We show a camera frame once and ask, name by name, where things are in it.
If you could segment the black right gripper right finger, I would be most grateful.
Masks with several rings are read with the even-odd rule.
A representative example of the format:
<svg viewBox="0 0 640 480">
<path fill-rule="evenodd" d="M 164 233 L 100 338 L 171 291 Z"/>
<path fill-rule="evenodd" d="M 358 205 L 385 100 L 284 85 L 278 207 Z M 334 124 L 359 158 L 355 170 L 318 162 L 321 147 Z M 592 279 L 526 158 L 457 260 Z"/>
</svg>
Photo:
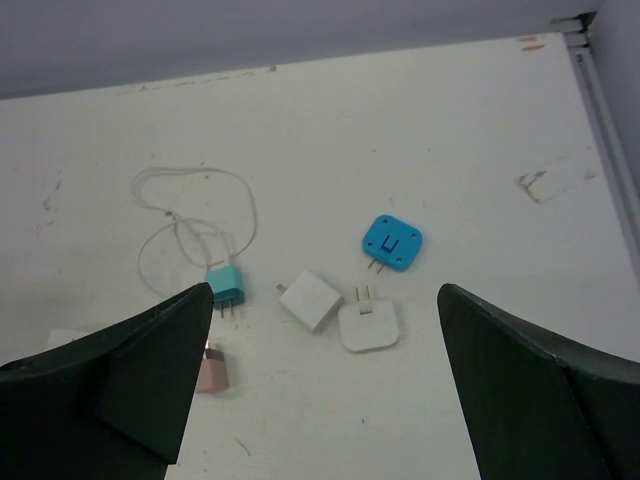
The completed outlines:
<svg viewBox="0 0 640 480">
<path fill-rule="evenodd" d="M 454 284 L 437 305 L 481 478 L 638 478 L 638 363 Z"/>
</svg>

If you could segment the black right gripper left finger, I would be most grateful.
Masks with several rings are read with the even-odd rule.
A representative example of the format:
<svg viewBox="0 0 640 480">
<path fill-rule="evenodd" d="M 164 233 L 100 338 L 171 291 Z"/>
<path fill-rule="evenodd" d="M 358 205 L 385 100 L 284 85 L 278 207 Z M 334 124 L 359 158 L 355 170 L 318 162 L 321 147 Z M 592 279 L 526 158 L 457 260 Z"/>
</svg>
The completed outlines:
<svg viewBox="0 0 640 480">
<path fill-rule="evenodd" d="M 164 478 L 178 460 L 213 305 L 199 283 L 3 365 L 2 478 Z"/>
</svg>

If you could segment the white cube socket adapter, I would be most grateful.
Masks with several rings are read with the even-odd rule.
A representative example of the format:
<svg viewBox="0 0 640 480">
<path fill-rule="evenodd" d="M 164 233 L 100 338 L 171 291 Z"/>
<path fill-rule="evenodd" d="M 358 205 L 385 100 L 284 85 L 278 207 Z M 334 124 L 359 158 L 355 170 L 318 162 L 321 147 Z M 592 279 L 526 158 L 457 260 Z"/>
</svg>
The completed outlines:
<svg viewBox="0 0 640 480">
<path fill-rule="evenodd" d="M 91 331 L 82 331 L 75 329 L 54 329 L 50 332 L 47 339 L 45 350 L 52 350 L 73 341 L 79 340 L 91 334 Z"/>
</svg>

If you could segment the pink small plug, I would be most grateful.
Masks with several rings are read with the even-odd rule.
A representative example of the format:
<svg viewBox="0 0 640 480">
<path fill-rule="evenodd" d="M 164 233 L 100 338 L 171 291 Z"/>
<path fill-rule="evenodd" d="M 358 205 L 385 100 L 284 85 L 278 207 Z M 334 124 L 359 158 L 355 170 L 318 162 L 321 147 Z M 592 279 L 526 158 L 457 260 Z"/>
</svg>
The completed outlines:
<svg viewBox="0 0 640 480">
<path fill-rule="evenodd" d="M 224 353 L 209 340 L 200 364 L 196 392 L 218 394 L 230 388 L 227 362 Z"/>
</svg>

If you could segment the teal usb charger plug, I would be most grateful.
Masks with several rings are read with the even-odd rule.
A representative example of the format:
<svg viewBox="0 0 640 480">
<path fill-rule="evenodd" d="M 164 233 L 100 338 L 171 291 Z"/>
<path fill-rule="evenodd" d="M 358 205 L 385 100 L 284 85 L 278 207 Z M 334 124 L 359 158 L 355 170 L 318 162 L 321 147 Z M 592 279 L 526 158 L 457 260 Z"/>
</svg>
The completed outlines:
<svg viewBox="0 0 640 480">
<path fill-rule="evenodd" d="M 209 270 L 205 276 L 214 295 L 214 309 L 223 318 L 226 312 L 234 315 L 234 309 L 246 301 L 241 271 L 232 264 Z"/>
</svg>

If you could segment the white plug adapter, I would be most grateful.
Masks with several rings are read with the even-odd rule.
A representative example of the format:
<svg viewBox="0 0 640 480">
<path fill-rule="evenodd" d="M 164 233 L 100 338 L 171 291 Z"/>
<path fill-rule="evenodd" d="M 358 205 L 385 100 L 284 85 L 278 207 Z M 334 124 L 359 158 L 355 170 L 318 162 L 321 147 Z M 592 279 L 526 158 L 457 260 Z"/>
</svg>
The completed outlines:
<svg viewBox="0 0 640 480">
<path fill-rule="evenodd" d="M 351 353 L 365 353 L 392 347 L 400 336 L 394 303 L 374 295 L 371 287 L 356 288 L 356 299 L 338 310 L 341 342 Z"/>
</svg>

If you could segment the white long usb charger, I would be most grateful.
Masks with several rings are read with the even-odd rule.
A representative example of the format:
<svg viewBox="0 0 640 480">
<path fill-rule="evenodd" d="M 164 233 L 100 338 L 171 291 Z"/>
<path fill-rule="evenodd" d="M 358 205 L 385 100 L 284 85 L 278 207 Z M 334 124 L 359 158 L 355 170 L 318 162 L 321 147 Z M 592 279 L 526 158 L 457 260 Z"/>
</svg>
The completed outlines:
<svg viewBox="0 0 640 480">
<path fill-rule="evenodd" d="M 288 286 L 277 285 L 280 305 L 310 331 L 331 317 L 343 302 L 336 288 L 311 270 L 301 272 Z"/>
</svg>

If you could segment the blue plug adapter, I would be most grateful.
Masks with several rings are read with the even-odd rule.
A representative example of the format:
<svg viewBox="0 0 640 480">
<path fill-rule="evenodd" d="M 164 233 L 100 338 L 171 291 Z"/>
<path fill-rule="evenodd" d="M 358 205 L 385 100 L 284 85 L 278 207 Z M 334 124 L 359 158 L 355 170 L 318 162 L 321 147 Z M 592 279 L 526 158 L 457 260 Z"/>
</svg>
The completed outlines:
<svg viewBox="0 0 640 480">
<path fill-rule="evenodd" d="M 367 267 L 378 266 L 405 272 L 422 249 L 424 237 L 416 227 L 388 214 L 379 215 L 361 240 L 363 253 L 371 258 Z"/>
</svg>

